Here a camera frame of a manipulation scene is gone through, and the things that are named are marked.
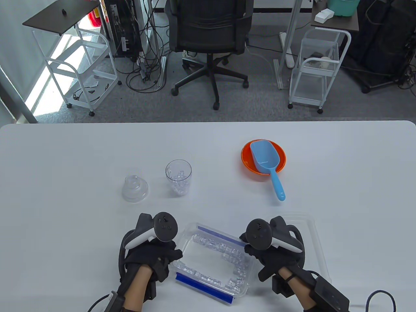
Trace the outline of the person's left hand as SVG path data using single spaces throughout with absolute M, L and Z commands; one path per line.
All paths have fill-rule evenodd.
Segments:
M 143 266 L 150 267 L 150 281 L 163 282 L 169 275 L 168 265 L 183 257 L 174 241 L 162 242 L 158 239 L 146 241 L 132 248 L 124 260 L 126 275 L 135 275 Z

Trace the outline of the person's right hand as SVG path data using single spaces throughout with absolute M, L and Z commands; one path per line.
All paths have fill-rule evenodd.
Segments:
M 284 280 L 291 280 L 293 278 L 293 273 L 289 269 L 293 266 L 303 266 L 305 262 L 305 253 L 296 253 L 289 251 L 283 247 L 269 247 L 264 251 L 260 251 L 252 247 L 250 244 L 245 245 L 245 252 L 254 256 L 259 262 L 264 266 L 258 272 L 258 279 L 260 282 L 266 281 L 272 275 L 276 275 L 282 268 L 285 268 L 289 273 L 284 277 Z

